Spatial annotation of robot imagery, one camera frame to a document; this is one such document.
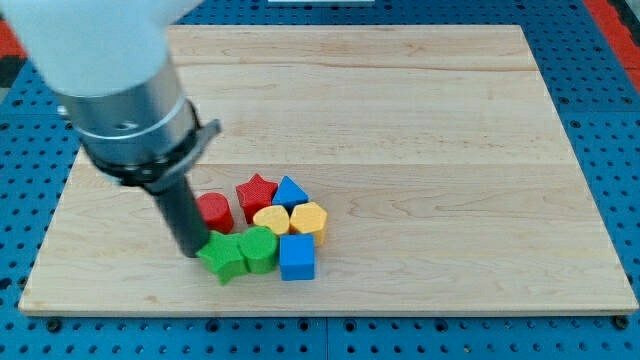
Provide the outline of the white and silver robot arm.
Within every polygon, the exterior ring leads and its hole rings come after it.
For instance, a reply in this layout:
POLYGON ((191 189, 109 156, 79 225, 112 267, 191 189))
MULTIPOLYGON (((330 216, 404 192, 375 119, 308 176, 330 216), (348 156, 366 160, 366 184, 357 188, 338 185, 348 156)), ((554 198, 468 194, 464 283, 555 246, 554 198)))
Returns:
POLYGON ((168 27, 199 0, 3 0, 1 12, 94 165, 153 195, 183 189, 215 133, 171 60, 168 27))

